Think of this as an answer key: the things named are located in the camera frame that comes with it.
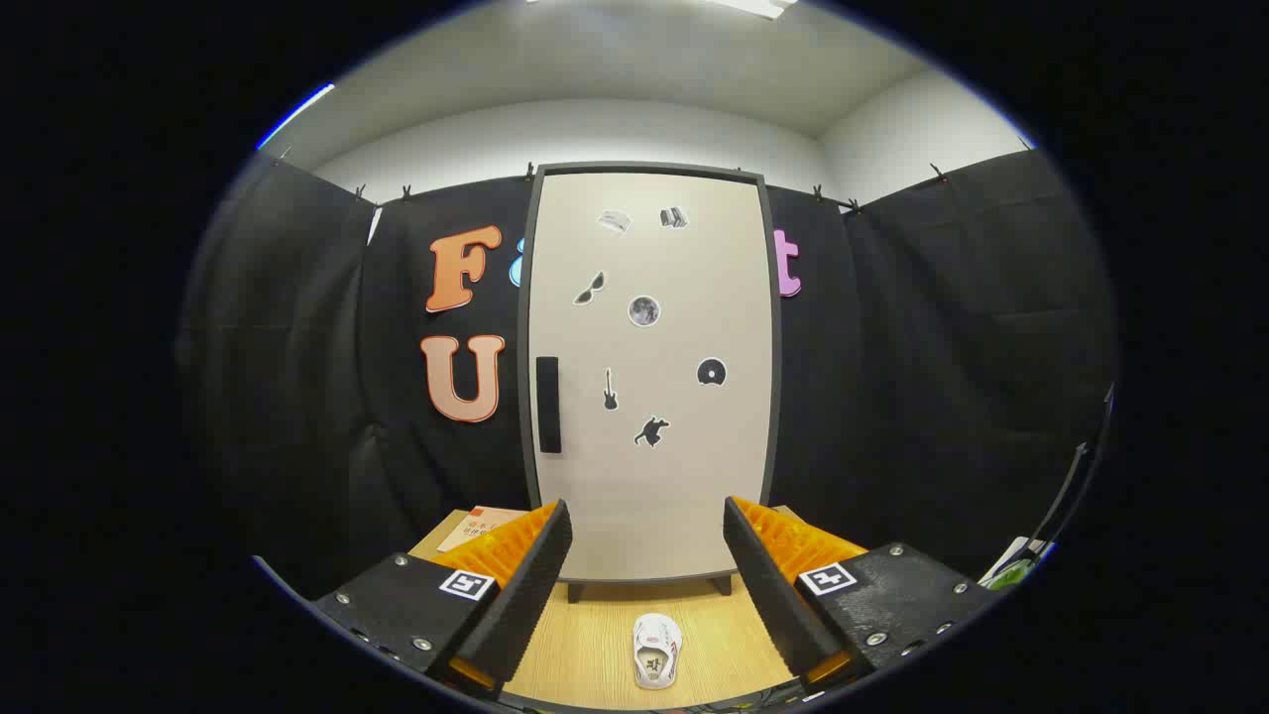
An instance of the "pink letter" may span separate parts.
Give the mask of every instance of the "pink letter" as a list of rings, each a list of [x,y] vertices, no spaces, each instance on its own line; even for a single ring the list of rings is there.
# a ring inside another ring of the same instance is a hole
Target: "pink letter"
[[[784,240],[784,231],[775,231],[775,257],[779,260],[780,294],[793,297],[802,289],[802,278],[789,276],[789,256],[797,257],[797,243]]]

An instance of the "wooden surface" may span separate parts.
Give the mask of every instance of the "wooden surface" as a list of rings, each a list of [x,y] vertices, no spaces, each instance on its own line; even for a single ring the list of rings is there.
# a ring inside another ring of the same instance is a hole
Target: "wooden surface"
[[[783,506],[775,510],[797,517]],[[410,555],[437,555],[437,545],[464,515],[450,514]],[[648,710],[718,701],[792,680],[739,574],[731,576],[731,595],[722,596],[704,580],[596,585],[570,605],[567,586],[556,583],[515,678],[503,689],[572,706]],[[646,613],[669,615],[683,630],[679,673],[669,689],[634,684],[631,630]]]

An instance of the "shoe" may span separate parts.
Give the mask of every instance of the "shoe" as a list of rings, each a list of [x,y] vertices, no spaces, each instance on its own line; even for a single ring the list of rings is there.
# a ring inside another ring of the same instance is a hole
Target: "shoe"
[[[683,651],[683,630],[661,615],[648,613],[634,620],[634,682],[643,689],[674,684]]]

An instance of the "white door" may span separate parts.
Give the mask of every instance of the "white door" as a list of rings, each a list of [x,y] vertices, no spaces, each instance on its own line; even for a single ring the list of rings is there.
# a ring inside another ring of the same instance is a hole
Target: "white door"
[[[538,495],[563,498],[572,520],[561,578],[735,569],[723,498],[761,500],[774,449],[759,189],[651,172],[542,179],[525,359]],[[538,356],[558,361],[558,453],[542,451]]]

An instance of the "black fabric backdrop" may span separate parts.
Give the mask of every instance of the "black fabric backdrop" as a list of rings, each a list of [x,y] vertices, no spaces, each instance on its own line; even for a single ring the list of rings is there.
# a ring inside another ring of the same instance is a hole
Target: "black fabric backdrop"
[[[780,425],[769,502],[855,539],[850,512],[865,474],[854,256],[835,203],[777,186],[768,195],[774,227],[798,246],[789,274],[802,280],[797,294],[780,298]]]
[[[532,186],[524,176],[492,179],[383,205],[362,280],[360,370],[371,419],[381,427],[376,449],[386,465],[374,479],[357,484],[367,495],[365,506],[354,510],[357,553],[365,566],[391,550],[412,548],[454,509],[529,507],[516,387],[519,288],[508,270],[519,256]],[[424,304],[435,269],[431,242],[489,224],[497,226],[503,241],[486,249],[478,282],[464,276],[471,302],[428,312]],[[428,397],[419,342],[431,335],[458,340],[454,391],[473,399],[476,359],[467,339],[477,334],[506,340],[497,355],[497,411],[483,422],[454,422]]]
[[[364,422],[357,287],[372,213],[256,155],[204,235],[176,340],[187,424],[225,519],[306,596],[349,571],[348,460]]]
[[[1091,436],[1114,374],[1109,284],[1080,212],[1036,152],[845,217],[770,186],[798,245],[780,299],[770,502],[867,548],[905,540],[977,577],[1029,534]],[[316,597],[450,510],[528,509],[516,387],[523,176],[373,207],[256,160],[197,259],[180,360],[206,458],[247,547]],[[428,312],[434,240],[495,224],[471,302]],[[428,397],[419,342],[496,334],[500,399],[480,424]]]
[[[840,533],[978,577],[1094,436],[1118,349],[1100,247],[1039,152],[945,176],[844,217],[867,420]]]

